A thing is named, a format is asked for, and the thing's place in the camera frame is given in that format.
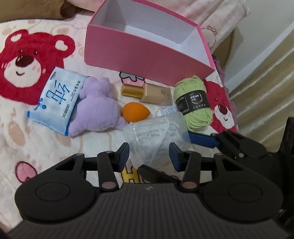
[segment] open cardboard box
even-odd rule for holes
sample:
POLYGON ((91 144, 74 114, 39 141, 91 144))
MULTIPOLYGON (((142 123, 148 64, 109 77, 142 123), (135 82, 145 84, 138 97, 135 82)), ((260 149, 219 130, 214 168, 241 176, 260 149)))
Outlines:
POLYGON ((105 0, 88 24, 84 57, 170 86, 215 69, 200 27, 146 0, 105 0))

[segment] wall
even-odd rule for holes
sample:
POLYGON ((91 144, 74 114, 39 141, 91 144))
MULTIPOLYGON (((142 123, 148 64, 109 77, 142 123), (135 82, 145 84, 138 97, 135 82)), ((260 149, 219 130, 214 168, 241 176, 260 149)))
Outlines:
POLYGON ((271 44, 282 33, 291 32, 294 26, 293 0, 247 0, 247 3, 251 15, 238 24, 232 54, 225 69, 229 91, 245 80, 263 61, 262 57, 272 47, 271 44))

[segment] blue tissue packet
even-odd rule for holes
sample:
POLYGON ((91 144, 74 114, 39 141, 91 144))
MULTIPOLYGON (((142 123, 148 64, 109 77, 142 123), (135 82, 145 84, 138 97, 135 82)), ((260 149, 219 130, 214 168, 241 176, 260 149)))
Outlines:
POLYGON ((41 93, 39 103, 27 116, 68 135, 68 125, 87 76, 55 67, 41 93))

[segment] yarn label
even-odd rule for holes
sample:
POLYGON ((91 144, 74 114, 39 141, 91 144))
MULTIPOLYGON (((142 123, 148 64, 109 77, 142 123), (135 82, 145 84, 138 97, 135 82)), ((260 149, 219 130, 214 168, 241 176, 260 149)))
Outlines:
POLYGON ((183 115, 197 109, 210 108, 206 93, 203 90, 193 90, 180 96, 176 100, 176 105, 183 115))

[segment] bear face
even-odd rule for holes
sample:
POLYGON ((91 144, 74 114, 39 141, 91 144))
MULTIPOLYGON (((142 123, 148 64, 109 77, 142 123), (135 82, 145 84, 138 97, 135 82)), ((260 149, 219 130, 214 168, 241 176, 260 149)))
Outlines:
POLYGON ((224 89, 212 81, 204 81, 204 85, 207 90, 208 102, 214 112, 211 127, 218 133, 223 132, 225 129, 236 132, 229 101, 224 89))
POLYGON ((19 30, 9 35, 0 53, 0 95, 36 105, 55 67, 75 50, 72 38, 45 32, 19 30))

